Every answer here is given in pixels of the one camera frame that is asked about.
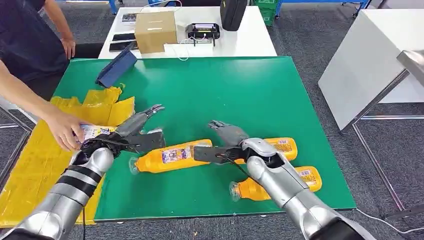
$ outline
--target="clear bottle cap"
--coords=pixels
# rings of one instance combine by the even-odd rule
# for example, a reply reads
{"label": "clear bottle cap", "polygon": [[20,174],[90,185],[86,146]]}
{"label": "clear bottle cap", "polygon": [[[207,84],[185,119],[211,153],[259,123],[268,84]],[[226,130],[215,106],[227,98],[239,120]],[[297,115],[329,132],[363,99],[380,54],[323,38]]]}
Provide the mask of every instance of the clear bottle cap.
{"label": "clear bottle cap", "polygon": [[137,160],[138,158],[135,156],[132,156],[129,158],[128,166],[129,166],[129,171],[131,172],[132,175],[137,175],[140,172],[136,166]]}
{"label": "clear bottle cap", "polygon": [[238,182],[232,181],[229,183],[229,194],[234,202],[237,202],[242,197]]}

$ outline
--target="white cable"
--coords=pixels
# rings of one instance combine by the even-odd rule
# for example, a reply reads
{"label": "white cable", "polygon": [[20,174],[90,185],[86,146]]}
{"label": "white cable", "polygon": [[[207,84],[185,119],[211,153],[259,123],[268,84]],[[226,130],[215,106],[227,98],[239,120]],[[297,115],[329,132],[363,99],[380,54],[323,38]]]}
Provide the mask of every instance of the white cable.
{"label": "white cable", "polygon": [[173,53],[175,54],[175,56],[179,59],[179,60],[181,60],[181,61],[187,61],[189,58],[190,58],[190,53],[189,53],[189,50],[187,49],[187,47],[186,47],[186,45],[185,44],[187,44],[187,40],[190,40],[190,39],[193,39],[194,41],[203,41],[204,39],[206,38],[206,33],[204,33],[203,34],[203,37],[202,37],[202,39],[200,39],[200,40],[197,40],[196,38],[194,38],[194,37],[189,37],[189,38],[186,38],[186,39],[184,39],[184,40],[182,40],[182,41],[180,41],[179,42],[179,44],[183,44],[184,45],[184,49],[185,49],[185,51],[187,52],[187,56],[185,57],[185,58],[181,58],[181,57],[179,57],[178,56],[178,54],[177,54],[177,51],[175,51],[175,48],[174,48],[174,46],[172,45],[171,47],[172,47],[172,50],[173,50]]}
{"label": "white cable", "polygon": [[419,227],[419,228],[410,229],[408,231],[401,231],[401,230],[397,229],[396,227],[392,226],[390,223],[388,223],[388,222],[386,222],[384,220],[381,220],[380,218],[370,216],[370,215],[366,214],[365,212],[359,210],[358,208],[355,208],[355,210],[357,210],[358,212],[360,212],[361,214],[367,216],[370,219],[375,219],[375,220],[378,220],[378,221],[380,221],[382,223],[387,224],[389,227],[391,227],[392,229],[396,230],[398,233],[401,233],[401,234],[408,234],[408,233],[415,232],[415,231],[418,231],[418,230],[424,230],[424,227]]}
{"label": "white cable", "polygon": [[175,12],[178,11],[178,10],[180,10],[183,7],[183,3],[180,0],[165,0],[165,1],[158,1],[158,2],[155,2],[155,3],[144,5],[140,9],[140,13],[143,11],[143,9],[145,9],[145,7],[149,7],[149,6],[153,6],[153,5],[158,5],[158,4],[161,4],[161,3],[168,3],[168,2],[179,2],[180,7],[177,10],[175,10]]}

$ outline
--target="yellow bottle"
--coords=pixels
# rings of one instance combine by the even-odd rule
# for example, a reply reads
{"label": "yellow bottle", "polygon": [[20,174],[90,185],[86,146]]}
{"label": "yellow bottle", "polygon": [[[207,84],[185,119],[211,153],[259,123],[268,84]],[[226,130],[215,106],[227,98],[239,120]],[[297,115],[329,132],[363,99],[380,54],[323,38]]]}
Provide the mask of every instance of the yellow bottle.
{"label": "yellow bottle", "polygon": [[282,151],[289,161],[294,160],[298,155],[298,147],[295,140],[291,137],[266,138],[265,141],[277,150]]}
{"label": "yellow bottle", "polygon": [[212,142],[209,139],[202,139],[155,149],[140,157],[134,165],[139,172],[162,173],[209,164],[194,159],[196,145],[212,147]]}
{"label": "yellow bottle", "polygon": [[[298,149],[293,138],[276,137],[267,138],[265,141],[277,150],[283,151],[289,161],[295,159],[298,155]],[[212,142],[209,139],[203,139],[155,149],[138,159],[130,159],[129,169],[133,174],[138,172],[162,173],[209,164],[209,162],[194,160],[193,147],[196,145],[212,147]],[[240,158],[236,159],[235,163],[244,164],[245,161]]]}
{"label": "yellow bottle", "polygon": [[[321,189],[323,182],[317,169],[313,166],[295,167],[296,172],[302,180],[308,185],[312,192]],[[242,182],[232,182],[229,191],[234,201],[242,199],[251,199],[253,201],[263,201],[271,199],[265,189],[248,177]]]}

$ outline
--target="floor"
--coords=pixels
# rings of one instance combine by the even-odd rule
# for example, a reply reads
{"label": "floor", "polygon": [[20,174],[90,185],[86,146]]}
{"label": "floor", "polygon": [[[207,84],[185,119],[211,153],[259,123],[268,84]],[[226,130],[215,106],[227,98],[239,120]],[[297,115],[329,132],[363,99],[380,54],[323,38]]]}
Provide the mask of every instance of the floor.
{"label": "floor", "polygon": [[[127,7],[143,6],[145,0],[125,0]],[[279,56],[292,56],[320,119],[339,166],[359,209],[377,217],[392,213],[396,206],[377,175],[360,141],[351,129],[341,135],[318,87],[318,80],[353,23],[353,4],[285,4],[280,18],[268,28]],[[114,16],[109,6],[96,3],[66,3],[61,8],[78,43],[97,43],[106,38]],[[379,104],[376,114],[423,114],[422,104]],[[422,120],[363,120],[362,134],[380,160],[394,189],[406,207],[424,203],[424,125]],[[18,129],[0,129],[0,171],[20,136]],[[342,211],[379,240],[421,240],[424,231],[398,234],[356,210]],[[401,230],[424,226],[424,214],[390,221]],[[76,226],[70,239],[81,239]],[[86,238],[170,240],[301,240],[303,237],[286,214],[233,216],[175,220],[144,220],[100,223],[86,228]]]}

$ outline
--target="human arm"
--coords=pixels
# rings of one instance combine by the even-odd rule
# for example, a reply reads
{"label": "human arm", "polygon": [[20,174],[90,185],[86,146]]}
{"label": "human arm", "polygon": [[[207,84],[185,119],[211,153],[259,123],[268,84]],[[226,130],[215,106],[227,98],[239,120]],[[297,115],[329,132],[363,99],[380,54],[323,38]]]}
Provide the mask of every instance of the human arm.
{"label": "human arm", "polygon": [[48,18],[56,26],[57,31],[60,33],[60,41],[62,42],[65,50],[66,57],[71,59],[75,56],[75,40],[69,28],[68,22],[55,0],[45,0],[44,10]]}
{"label": "human arm", "polygon": [[82,143],[84,140],[83,131],[80,127],[82,121],[75,116],[62,112],[59,108],[35,94],[25,83],[13,76],[1,60],[0,96],[43,119],[62,148],[66,150],[79,149],[80,145],[72,132],[77,135]]}

